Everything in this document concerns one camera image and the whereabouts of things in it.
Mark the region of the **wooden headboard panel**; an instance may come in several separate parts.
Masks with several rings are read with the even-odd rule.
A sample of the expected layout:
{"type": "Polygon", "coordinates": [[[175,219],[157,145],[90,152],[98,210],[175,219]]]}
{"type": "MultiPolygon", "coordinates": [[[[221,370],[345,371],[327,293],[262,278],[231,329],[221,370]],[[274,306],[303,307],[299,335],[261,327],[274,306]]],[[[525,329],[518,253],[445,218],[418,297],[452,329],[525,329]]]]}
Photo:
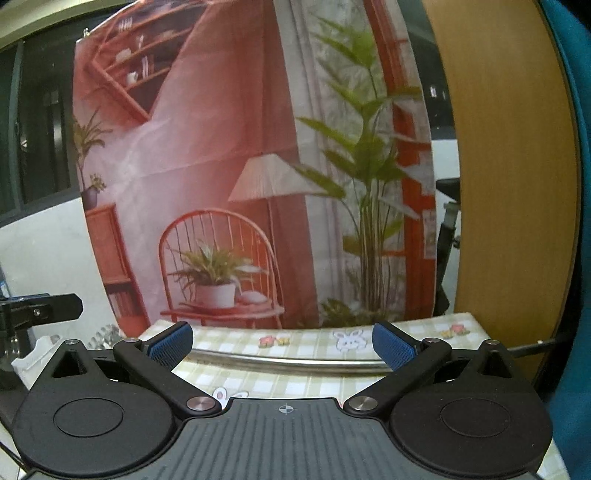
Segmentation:
{"type": "Polygon", "coordinates": [[[576,256],[570,89],[536,1],[425,5],[451,94],[462,231],[455,308],[508,347],[551,338],[576,256]]]}

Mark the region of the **black exercise bike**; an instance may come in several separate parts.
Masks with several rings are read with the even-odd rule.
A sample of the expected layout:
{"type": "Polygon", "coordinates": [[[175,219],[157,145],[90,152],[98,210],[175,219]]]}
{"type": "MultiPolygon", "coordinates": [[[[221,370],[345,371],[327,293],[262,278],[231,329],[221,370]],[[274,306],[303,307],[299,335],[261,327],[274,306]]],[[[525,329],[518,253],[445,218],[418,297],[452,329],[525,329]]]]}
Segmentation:
{"type": "Polygon", "coordinates": [[[443,287],[443,282],[449,264],[452,248],[458,248],[456,241],[456,226],[461,211],[460,178],[444,178],[436,181],[436,189],[451,199],[444,205],[444,218],[440,226],[437,239],[437,286],[434,314],[444,315],[450,306],[450,301],[443,287]]]}

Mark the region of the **silver gold metal pole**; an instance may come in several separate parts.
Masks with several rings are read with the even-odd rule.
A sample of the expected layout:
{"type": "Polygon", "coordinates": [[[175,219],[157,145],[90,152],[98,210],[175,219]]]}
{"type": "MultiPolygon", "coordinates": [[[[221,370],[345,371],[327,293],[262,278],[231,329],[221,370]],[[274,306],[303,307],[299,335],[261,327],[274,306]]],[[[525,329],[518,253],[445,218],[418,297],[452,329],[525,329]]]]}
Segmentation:
{"type": "MultiPolygon", "coordinates": [[[[538,341],[535,344],[509,347],[508,351],[514,358],[537,355],[550,351],[557,343],[556,338],[538,341]]],[[[453,349],[449,360],[470,358],[476,350],[453,349]]],[[[276,358],[245,354],[233,354],[200,349],[192,349],[185,360],[222,366],[238,370],[262,372],[287,372],[294,375],[322,376],[370,376],[387,374],[392,369],[383,360],[320,360],[302,358],[276,358]]]]}

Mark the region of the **white appliance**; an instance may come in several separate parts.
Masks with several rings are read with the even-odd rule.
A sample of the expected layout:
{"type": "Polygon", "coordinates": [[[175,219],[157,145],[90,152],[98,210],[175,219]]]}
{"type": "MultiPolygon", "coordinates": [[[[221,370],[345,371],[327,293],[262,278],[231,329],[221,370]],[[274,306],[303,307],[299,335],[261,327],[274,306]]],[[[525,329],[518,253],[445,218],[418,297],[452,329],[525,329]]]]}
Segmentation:
{"type": "Polygon", "coordinates": [[[32,388],[62,342],[63,338],[60,335],[42,336],[35,342],[29,354],[11,362],[14,372],[27,390],[32,388]]]}

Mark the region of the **printed room backdrop cloth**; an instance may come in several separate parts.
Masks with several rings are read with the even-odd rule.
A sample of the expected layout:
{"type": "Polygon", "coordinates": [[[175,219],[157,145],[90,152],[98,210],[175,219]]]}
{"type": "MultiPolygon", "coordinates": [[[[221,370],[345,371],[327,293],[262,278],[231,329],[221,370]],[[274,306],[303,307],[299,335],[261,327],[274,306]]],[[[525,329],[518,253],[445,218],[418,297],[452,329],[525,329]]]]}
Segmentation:
{"type": "Polygon", "coordinates": [[[398,1],[137,1],[86,31],[74,142],[119,326],[430,316],[426,100],[398,1]]]}

